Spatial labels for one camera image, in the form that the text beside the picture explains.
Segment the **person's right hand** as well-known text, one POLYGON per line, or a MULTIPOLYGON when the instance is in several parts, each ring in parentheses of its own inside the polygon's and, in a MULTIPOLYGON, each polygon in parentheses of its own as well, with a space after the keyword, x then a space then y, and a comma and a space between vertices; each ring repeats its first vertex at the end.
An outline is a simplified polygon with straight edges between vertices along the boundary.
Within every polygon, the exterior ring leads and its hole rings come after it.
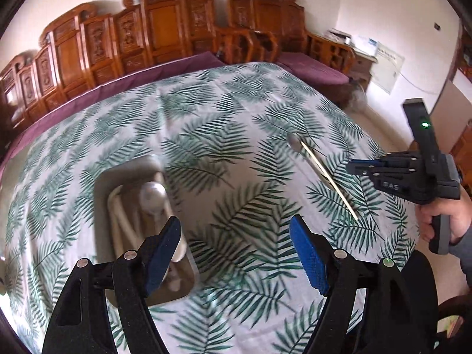
POLYGON ((438 215, 450 217, 450 243, 456 245, 471 226, 471 198, 461 186, 459 200, 436 198, 427 205, 417 205, 415 209, 420 237, 429 242, 435 236, 432 218, 438 215))

